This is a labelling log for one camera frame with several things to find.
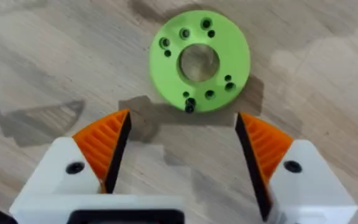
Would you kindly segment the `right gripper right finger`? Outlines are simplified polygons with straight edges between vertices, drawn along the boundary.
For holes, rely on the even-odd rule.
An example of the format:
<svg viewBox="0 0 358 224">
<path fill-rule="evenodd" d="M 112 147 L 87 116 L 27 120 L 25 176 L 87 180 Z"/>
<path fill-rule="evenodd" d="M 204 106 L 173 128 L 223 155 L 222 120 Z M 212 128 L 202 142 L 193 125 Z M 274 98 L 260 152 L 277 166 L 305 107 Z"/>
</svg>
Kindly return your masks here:
<svg viewBox="0 0 358 224">
<path fill-rule="evenodd" d="M 264 223 L 350 223 L 358 205 L 309 140 L 247 113 L 235 131 Z"/>
</svg>

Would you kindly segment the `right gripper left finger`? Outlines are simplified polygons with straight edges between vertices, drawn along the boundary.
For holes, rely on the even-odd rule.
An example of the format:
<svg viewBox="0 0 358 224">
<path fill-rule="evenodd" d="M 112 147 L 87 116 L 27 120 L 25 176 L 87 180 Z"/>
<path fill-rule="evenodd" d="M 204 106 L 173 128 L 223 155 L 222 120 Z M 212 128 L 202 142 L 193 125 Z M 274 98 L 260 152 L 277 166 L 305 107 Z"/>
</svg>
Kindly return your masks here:
<svg viewBox="0 0 358 224">
<path fill-rule="evenodd" d="M 120 110 L 56 138 L 20 194 L 113 193 L 131 127 L 129 110 Z"/>
</svg>

